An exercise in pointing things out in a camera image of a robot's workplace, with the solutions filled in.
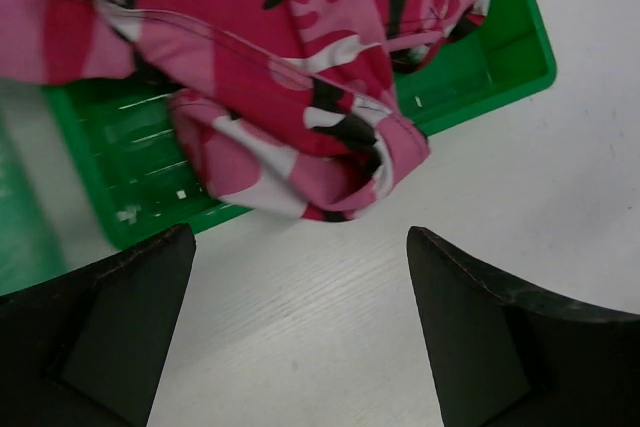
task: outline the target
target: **white wood grain surface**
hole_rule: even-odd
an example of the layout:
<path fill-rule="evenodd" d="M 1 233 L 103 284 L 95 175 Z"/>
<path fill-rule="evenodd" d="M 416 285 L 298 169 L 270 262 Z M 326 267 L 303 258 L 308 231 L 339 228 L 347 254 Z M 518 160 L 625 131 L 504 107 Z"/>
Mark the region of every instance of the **white wood grain surface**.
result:
<path fill-rule="evenodd" d="M 637 0 L 538 0 L 555 86 L 432 139 L 345 225 L 250 213 L 198 236 L 149 425 L 440 426 L 411 225 L 557 292 L 640 313 Z M 2 113 L 75 266 L 111 252 L 37 91 Z"/>

